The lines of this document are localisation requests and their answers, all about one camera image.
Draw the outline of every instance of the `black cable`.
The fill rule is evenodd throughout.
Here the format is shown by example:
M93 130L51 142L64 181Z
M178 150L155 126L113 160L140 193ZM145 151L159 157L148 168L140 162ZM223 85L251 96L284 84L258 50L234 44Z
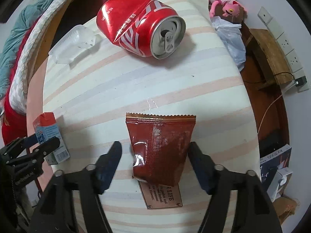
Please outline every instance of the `black cable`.
M274 74L273 76L277 76L279 74L290 74L291 76L293 76L293 80L295 80L294 75L290 72L280 72L280 73ZM250 82L250 81L245 81L245 80L243 80L243 82L250 83L250 84L264 83L264 81Z
M279 75L279 74L290 74L293 77L293 80L295 80L294 75L292 73L290 73L290 72L280 72L280 73L274 74L273 76L276 76L276 75Z

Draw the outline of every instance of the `brown snack packet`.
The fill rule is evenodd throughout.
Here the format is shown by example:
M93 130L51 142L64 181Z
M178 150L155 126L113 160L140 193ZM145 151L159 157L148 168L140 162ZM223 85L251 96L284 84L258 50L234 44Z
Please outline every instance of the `brown snack packet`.
M133 151L133 177L152 184L178 184L196 116L126 114Z

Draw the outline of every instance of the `juice box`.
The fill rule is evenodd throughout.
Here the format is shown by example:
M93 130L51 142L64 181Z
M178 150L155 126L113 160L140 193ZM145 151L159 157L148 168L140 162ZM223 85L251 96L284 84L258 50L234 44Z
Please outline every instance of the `juice box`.
M59 147L45 157L45 160L49 165L57 165L70 158L69 152L59 132L53 112L45 112L39 115L34 120L33 126L39 144L44 143L52 137L58 137L60 140Z

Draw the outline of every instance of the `white striped fabric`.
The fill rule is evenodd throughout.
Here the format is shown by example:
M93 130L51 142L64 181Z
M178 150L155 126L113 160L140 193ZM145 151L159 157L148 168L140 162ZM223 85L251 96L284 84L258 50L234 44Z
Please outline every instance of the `white striped fabric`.
M142 58L112 45L75 65L49 59L43 111L55 113L70 160L53 170L78 171L106 153L113 141L123 155L111 187L100 197L113 232L198 231L209 202L187 160L179 183L182 208L147 210L136 180L125 125L126 112L196 115L192 141L215 163L229 170L259 174L259 147L254 115L236 65L211 26L208 0L159 0L172 6L187 25L177 50L164 60ZM99 30L95 18L85 24ZM224 232L233 223L236 193ZM85 230L78 193L77 219Z

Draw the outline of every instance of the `patterned fabric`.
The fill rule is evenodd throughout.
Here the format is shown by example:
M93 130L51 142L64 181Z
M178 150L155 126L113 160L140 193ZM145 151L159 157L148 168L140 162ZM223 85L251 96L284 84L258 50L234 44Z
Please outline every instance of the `patterned fabric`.
M10 73L10 83L13 81L14 75L16 73L18 60L21 57L21 52L29 38L30 33L38 22L39 18L33 23L31 28L25 33L23 40L21 41L21 45L18 48L18 52L16 53L16 60L14 62L13 67L11 68ZM27 136L27 120L26 115L21 115L14 111L9 103L9 92L7 91L4 97L4 118L2 122L2 138L4 144L12 142L14 139L18 137L26 137Z
M32 54L34 51L38 51L37 46L41 43L46 28L66 1L54 0L50 4L31 32L22 51L9 93L10 105L19 114L26 114L28 85L34 68L34 63L31 60Z
M19 14L18 19L7 38L2 53L0 54L0 99L4 97L10 85L9 74L16 59L16 52L21 44L24 34L32 26L43 12L50 6L53 0L33 0L33 4L27 5Z
M259 174L253 111L238 69L212 27L208 0L159 1L172 6L187 25L183 41L168 58L139 57L105 38L75 66L55 64L50 58L47 63L43 111L54 112L71 156L53 170L79 171L95 163L113 141L122 143L114 179L100 196L114 233L197 233L210 200L187 159L179 183L183 207L146 209L132 179L126 112L196 115L192 141L203 153L229 170ZM99 33L95 18L85 26ZM236 197L232 192L224 232L231 230ZM78 193L74 201L86 232Z

